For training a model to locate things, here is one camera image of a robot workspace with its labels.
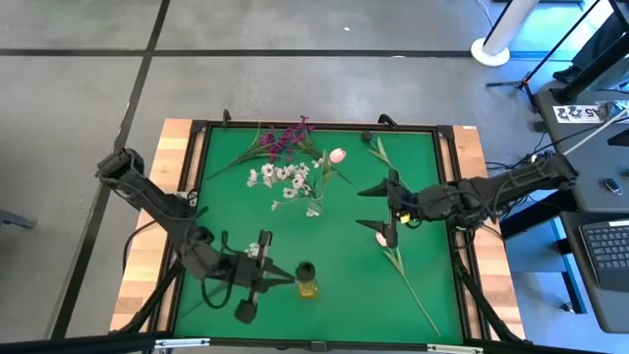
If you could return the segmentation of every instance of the black metal frame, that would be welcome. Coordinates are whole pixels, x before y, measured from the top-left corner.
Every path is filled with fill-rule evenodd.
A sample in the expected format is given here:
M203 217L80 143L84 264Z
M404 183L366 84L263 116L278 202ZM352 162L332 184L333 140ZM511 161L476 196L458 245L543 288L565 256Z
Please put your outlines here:
M202 181L202 174L204 171L204 165L207 160L207 152L209 150L209 140L211 138L212 129L215 127L229 127L234 129L254 129L258 127L259 122L235 122L231 120L229 112L225 110L223 112L223 119L221 121L194 121L192 124L188 146L184 158L184 166L179 180L179 190L184 190L186 181L189 178L190 166L192 164L193 149L195 148L195 142L198 139L198 134L204 130L199 167L197 169L197 175L195 177L195 183L192 191L200 191L200 181ZM294 122L271 122L265 121L259 125L262 129L268 129L270 126L275 128L285 128L289 125L293 125ZM441 149L440 138L445 138L450 156L450 164L452 166L453 178L461 178L461 172L458 162L458 154L456 151L456 145L454 142L454 134L452 126L425 126L425 125L397 125L387 115L381 115L377 124L361 124L361 123L312 123L317 130L336 130L336 131L379 131L379 132L409 132L409 133L426 133L430 134L434 147L434 158L437 163L437 175L440 183L446 182L445 166L443 163L443 154ZM456 231L451 225L446 224L446 232L448 237L448 245L453 252L459 252L456 249ZM469 241L471 235L466 234L464 238ZM475 282L479 287L480 274L477 265L476 252L472 245L466 250L468 258L469 272L473 276ZM173 260L174 252L172 246L168 244L164 250L162 258L161 269L159 272L158 282L162 279L166 273L168 266ZM457 305L459 310L461 333L463 340L472 339L470 329L470 319L468 314L468 308L465 296L465 285L458 278L454 272L455 265L452 264L452 277L455 285L455 293L457 298ZM179 275L175 279L175 291L173 291L173 297L170 301L170 313L168 314L166 330L173 332L179 310L179 300L181 296L183 286L183 274ZM157 319L159 318L159 312L162 303L156 307L155 311L151 315L149 320L148 331L157 330ZM490 339L489 325L480 309L477 308L478 316L481 326L482 339ZM372 342L346 342L346 341L310 341L310 340L283 340L283 339L249 339L249 338L221 338L212 337L212 345L224 345L224 346L252 346L252 347L271 347L271 348L301 348L312 351L325 351L332 349L368 349L368 350L416 350L426 351L426 344L417 343L372 343Z

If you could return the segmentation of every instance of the white pole base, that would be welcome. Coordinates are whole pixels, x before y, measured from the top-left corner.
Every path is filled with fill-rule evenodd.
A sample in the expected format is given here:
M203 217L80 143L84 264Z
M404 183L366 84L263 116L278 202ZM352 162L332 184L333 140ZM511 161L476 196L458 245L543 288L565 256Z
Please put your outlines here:
M485 42L484 38L479 38L472 43L472 56L479 63L483 65L487 65L489 67L497 67L500 65L504 65L509 61L510 54L509 48L504 48L501 52L496 55L490 55L483 51L483 43Z

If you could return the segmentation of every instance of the white stand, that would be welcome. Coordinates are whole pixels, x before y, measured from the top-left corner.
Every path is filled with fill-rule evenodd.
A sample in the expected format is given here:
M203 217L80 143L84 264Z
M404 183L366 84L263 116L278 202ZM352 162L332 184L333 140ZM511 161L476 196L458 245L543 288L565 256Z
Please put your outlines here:
M501 52L496 55L487 54L483 50L483 43L485 42L485 38L479 38L472 43L472 56L479 63L483 65L487 65L489 67L496 67L500 65L504 65L509 61L511 54L509 53L509 48L504 47Z
M507 45L518 33L529 14L540 0L512 0L502 11L498 22L487 39L480 38L472 44L472 56L479 63L496 67L509 61Z

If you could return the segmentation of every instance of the black cap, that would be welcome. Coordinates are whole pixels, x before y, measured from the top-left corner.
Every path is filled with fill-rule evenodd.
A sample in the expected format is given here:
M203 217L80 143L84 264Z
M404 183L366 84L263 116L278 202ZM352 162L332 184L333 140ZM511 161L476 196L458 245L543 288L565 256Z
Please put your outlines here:
M315 265L310 262L301 262L295 269L297 280L305 282L315 279Z

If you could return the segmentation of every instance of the white sign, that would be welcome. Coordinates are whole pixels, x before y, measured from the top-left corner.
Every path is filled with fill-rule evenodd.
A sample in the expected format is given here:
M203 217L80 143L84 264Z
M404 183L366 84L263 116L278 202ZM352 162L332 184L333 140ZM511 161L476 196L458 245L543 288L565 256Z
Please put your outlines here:
M601 123L597 105L552 106L559 123Z

